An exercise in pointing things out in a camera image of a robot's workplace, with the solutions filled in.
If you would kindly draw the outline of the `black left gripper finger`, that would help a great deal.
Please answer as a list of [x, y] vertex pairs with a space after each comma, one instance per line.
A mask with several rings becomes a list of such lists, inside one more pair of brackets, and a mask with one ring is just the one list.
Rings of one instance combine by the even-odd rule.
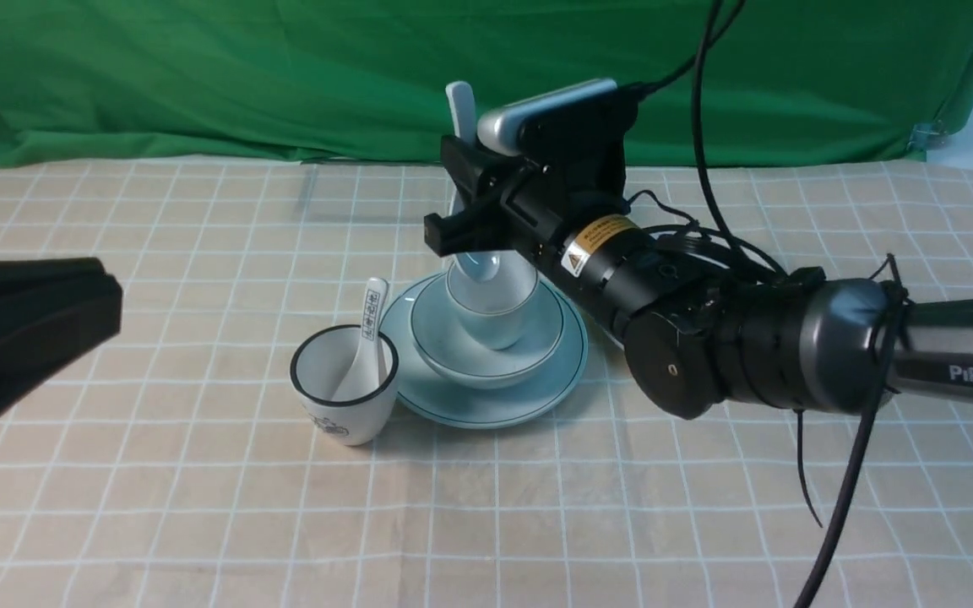
[[0, 416], [119, 335], [122, 308], [100, 259], [0, 259]]

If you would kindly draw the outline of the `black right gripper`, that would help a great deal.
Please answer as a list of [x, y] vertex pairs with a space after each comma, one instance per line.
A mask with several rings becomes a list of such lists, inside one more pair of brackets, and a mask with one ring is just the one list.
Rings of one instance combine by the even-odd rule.
[[440, 258], [559, 247], [580, 220], [619, 205], [624, 138], [635, 122], [636, 92], [617, 89], [533, 119], [519, 135], [523, 155], [443, 135], [441, 162], [460, 196], [499, 200], [426, 215], [426, 246]]

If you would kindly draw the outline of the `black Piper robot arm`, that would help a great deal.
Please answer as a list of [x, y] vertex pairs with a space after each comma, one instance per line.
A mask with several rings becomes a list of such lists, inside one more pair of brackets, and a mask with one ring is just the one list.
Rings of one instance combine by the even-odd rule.
[[[483, 117], [466, 82], [445, 89], [443, 166], [454, 211], [424, 219], [456, 269], [528, 264], [622, 347], [657, 407], [699, 418], [725, 400], [861, 418], [859, 459], [885, 397], [973, 403], [973, 300], [909, 300], [891, 280], [827, 280], [753, 261], [725, 230], [640, 228], [622, 197], [622, 136], [637, 86], [587, 82]], [[0, 259], [0, 416], [119, 334], [123, 289], [97, 258]]]

